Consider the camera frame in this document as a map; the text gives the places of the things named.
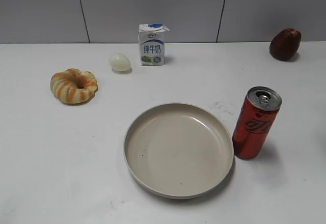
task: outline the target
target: plate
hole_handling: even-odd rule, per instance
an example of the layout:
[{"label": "plate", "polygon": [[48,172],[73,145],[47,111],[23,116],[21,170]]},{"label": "plate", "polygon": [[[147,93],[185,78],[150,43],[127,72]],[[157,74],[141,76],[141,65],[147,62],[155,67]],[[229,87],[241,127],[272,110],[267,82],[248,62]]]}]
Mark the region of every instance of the plate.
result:
[{"label": "plate", "polygon": [[135,180],[170,199],[190,199],[215,188],[231,169],[231,136],[202,108],[170,103],[151,108],[129,127],[124,157]]}]

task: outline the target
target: pear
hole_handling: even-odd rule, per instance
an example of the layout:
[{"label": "pear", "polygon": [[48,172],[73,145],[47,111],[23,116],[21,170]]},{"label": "pear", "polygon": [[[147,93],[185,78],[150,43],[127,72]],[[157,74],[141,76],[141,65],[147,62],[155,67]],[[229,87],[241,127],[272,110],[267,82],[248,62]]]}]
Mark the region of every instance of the pear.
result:
[{"label": "pear", "polygon": [[301,33],[287,28],[278,33],[270,43],[269,52],[273,58],[282,61],[291,59],[299,49]]}]

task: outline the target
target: red can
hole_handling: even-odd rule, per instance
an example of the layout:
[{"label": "red can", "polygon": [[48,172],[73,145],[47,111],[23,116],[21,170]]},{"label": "red can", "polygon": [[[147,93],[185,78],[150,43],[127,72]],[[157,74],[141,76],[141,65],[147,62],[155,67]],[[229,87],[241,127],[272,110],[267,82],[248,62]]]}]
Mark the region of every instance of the red can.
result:
[{"label": "red can", "polygon": [[270,88],[254,87],[244,100],[232,141],[237,157],[253,159],[264,144],[282,99]]}]

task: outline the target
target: milk carton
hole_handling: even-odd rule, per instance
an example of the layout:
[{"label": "milk carton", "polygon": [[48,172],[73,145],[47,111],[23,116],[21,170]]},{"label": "milk carton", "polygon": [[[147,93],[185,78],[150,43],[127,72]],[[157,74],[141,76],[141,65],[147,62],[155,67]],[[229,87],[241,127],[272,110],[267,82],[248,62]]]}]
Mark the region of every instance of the milk carton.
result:
[{"label": "milk carton", "polygon": [[163,24],[140,24],[138,31],[141,65],[164,64],[164,32],[169,29]]}]

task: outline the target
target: bagel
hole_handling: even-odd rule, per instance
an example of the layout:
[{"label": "bagel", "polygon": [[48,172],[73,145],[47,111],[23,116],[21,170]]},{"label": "bagel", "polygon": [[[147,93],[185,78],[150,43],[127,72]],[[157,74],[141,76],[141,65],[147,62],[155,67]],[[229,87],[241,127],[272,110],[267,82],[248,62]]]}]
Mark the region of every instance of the bagel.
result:
[{"label": "bagel", "polygon": [[91,72],[73,68],[54,74],[50,88],[54,96],[66,104],[86,102],[98,89]]}]

